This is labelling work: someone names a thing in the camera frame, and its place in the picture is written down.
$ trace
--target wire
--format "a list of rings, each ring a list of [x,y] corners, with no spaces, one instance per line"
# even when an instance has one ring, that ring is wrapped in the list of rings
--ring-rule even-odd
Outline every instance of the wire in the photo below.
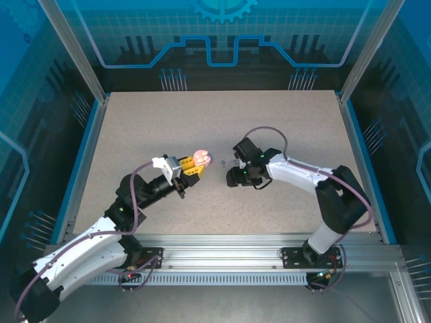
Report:
[[[357,225],[353,225],[350,229],[358,229],[360,227],[364,227],[365,225],[368,225],[371,221],[374,220],[374,212],[371,208],[370,203],[368,203],[368,201],[357,190],[355,190],[353,187],[351,187],[348,183],[344,182],[343,180],[341,180],[337,176],[334,176],[328,172],[321,170],[320,168],[315,168],[315,167],[311,167],[308,165],[303,165],[303,164],[297,163],[297,162],[289,159],[289,157],[288,157],[288,138],[286,137],[286,135],[281,130],[274,128],[274,127],[269,127],[269,126],[259,126],[259,127],[251,129],[248,133],[245,134],[244,138],[247,137],[249,134],[253,133],[254,131],[260,130],[260,129],[273,130],[276,133],[279,133],[283,137],[283,140],[284,140],[283,156],[284,156],[284,159],[289,164],[292,164],[296,167],[302,168],[303,170],[308,170],[310,172],[314,172],[316,174],[325,175],[326,177],[328,177],[328,178],[336,181],[340,185],[344,186],[346,189],[348,189],[350,192],[352,192],[352,194],[355,195],[365,205],[366,210],[368,211],[368,219],[362,223],[359,223]]]
[[[263,186],[256,186],[253,185],[253,187],[255,188],[255,190],[263,190],[265,187],[267,187],[268,185],[270,185],[272,183],[272,179],[270,179],[268,182],[266,182]]]
[[[28,292],[30,291],[30,289],[32,288],[32,286],[37,282],[37,280],[39,278],[41,278],[41,276],[43,274],[45,274],[45,272],[50,269],[53,264],[58,261],[58,259],[60,259],[60,257],[62,257],[62,255],[64,255],[66,252],[68,252],[70,249],[72,249],[74,246],[80,244],[83,241],[86,241],[87,239],[92,239],[93,237],[96,236],[102,236],[102,235],[106,235],[106,234],[114,234],[114,235],[121,235],[121,236],[131,236],[136,232],[137,229],[137,223],[138,223],[138,210],[137,210],[137,202],[136,202],[136,196],[135,196],[135,186],[133,185],[133,181],[135,179],[136,174],[144,169],[145,167],[148,167],[150,165],[152,165],[153,162],[149,161],[141,166],[139,166],[135,171],[133,171],[132,175],[130,176],[130,192],[131,192],[131,198],[132,198],[132,204],[133,204],[133,215],[134,215],[134,222],[133,222],[133,229],[131,231],[101,231],[101,232],[94,232],[91,234],[88,234],[86,236],[81,237],[80,239],[72,242],[70,245],[67,245],[62,251],[58,252],[53,259],[51,259],[50,262],[48,262],[41,270],[39,273],[37,273],[33,279],[28,283],[28,285],[26,286],[26,288],[24,288],[24,290],[22,291],[20,298],[18,299],[16,305],[15,305],[15,310],[13,311],[13,317],[15,318],[16,321],[18,322],[23,322],[26,319],[25,318],[20,318],[20,308],[22,305],[22,302],[24,301],[24,298],[27,296]]]
[[[144,281],[139,286],[133,287],[130,290],[130,292],[132,292],[132,291],[138,291],[138,290],[140,290],[149,281],[149,279],[150,279],[150,277],[151,277],[151,275],[152,275],[155,267],[157,266],[157,263],[158,263],[159,259],[160,259],[160,256],[155,255],[151,259],[149,259],[145,264],[143,264],[142,266],[140,266],[138,269],[135,269],[134,271],[130,271],[130,272],[127,272],[127,273],[122,273],[121,271],[118,271],[118,272],[116,272],[116,271],[108,271],[108,272],[114,273],[114,274],[118,274],[119,273],[118,275],[122,275],[122,276],[123,275],[132,275],[132,274],[136,273],[137,271],[141,270],[142,268],[145,268],[149,264],[153,263],[153,265],[151,267],[151,270],[148,273],[148,276],[144,279]],[[123,285],[121,285],[121,277],[119,277],[119,287],[123,291],[128,290],[128,289],[125,289]]]
[[[339,282],[341,281],[341,278],[345,274],[345,269],[347,268],[347,254],[345,253],[344,246],[342,244],[339,244],[339,247],[343,251],[343,268],[341,269],[341,272],[340,272],[337,280],[331,286],[325,287],[325,290],[327,290],[327,291],[330,291],[331,289],[333,289],[335,286],[337,286],[339,284]]]
[[[325,286],[324,285],[322,285],[322,284],[319,284],[319,283],[311,283],[311,285],[314,285],[314,286],[317,286],[317,287],[320,287],[321,288],[321,290],[323,290],[323,291],[326,291],[327,290],[327,288],[325,288]],[[378,323],[378,321],[375,319],[375,318],[373,318],[361,305],[359,305],[359,303],[357,303],[353,298],[351,298],[347,293],[343,293],[342,291],[338,291],[338,290],[336,290],[336,289],[333,289],[332,290],[334,293],[336,293],[336,294],[338,294],[338,295],[340,295],[340,296],[343,296],[344,298],[347,298],[348,300],[350,300],[366,317],[368,317],[372,322],[374,322],[374,323]]]

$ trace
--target speckled work surface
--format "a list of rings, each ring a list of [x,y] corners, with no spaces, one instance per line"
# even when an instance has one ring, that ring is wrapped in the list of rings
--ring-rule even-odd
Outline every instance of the speckled work surface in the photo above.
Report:
[[[214,156],[203,179],[187,189],[184,200],[172,193],[146,208],[138,233],[314,231],[321,223],[315,196],[284,182],[264,190],[226,186],[232,147],[260,125],[282,130],[293,158],[329,168],[343,164],[359,178],[333,91],[112,93],[74,232],[81,233],[103,215],[123,176],[139,165],[163,153],[184,157],[198,149]],[[263,151],[283,147],[282,138],[271,131],[257,131],[250,138]],[[155,169],[141,172],[146,180],[160,174]]]

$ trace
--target gear logo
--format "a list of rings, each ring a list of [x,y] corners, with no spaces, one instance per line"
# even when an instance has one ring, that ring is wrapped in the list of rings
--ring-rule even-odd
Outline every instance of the gear logo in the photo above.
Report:
[[[244,13],[251,12],[252,5],[257,5],[257,0],[191,0],[191,5],[203,19],[224,24],[226,20],[242,19]]]
[[[37,0],[0,0],[0,9],[8,9],[15,23],[26,33],[39,20]]]

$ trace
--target white robotic arm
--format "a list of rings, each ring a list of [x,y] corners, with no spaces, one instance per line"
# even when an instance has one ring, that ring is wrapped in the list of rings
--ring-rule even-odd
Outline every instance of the white robotic arm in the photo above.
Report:
[[[96,275],[120,266],[136,268],[148,260],[149,252],[131,235],[132,228],[145,219],[141,210],[171,192],[177,191],[184,198],[185,189],[199,181],[205,167],[196,166],[192,157],[178,160],[167,155],[154,158],[152,164],[163,174],[149,183],[135,175],[133,192],[131,175],[125,176],[115,202],[89,229],[51,254],[14,268],[10,294],[29,323],[50,316],[70,293]],[[132,194],[137,203],[137,223]],[[154,257],[159,262],[160,256]]]
[[[262,178],[266,178],[288,182],[317,196],[323,222],[303,245],[304,257],[310,264],[326,253],[366,211],[365,205],[351,191],[330,178],[347,182],[366,199],[358,181],[345,166],[336,170],[319,168],[290,157],[286,159],[281,151],[273,148],[264,153],[249,138],[234,147],[234,154],[240,166],[228,171],[228,186],[240,184],[261,189],[266,186],[259,188]]]

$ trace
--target glass panel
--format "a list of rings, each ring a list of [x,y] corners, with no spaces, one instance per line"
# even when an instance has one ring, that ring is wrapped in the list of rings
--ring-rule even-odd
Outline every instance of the glass panel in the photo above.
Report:
[[[106,91],[341,89],[386,0],[59,4]]]
[[[0,239],[13,263],[52,234],[94,98],[37,1],[0,4]]]
[[[431,20],[425,14],[428,12],[431,12],[429,1],[404,3],[352,95],[360,124],[358,130],[366,144],[364,153],[370,156],[395,236],[403,245],[407,260],[421,254],[431,257]],[[427,289],[425,284],[417,291]]]

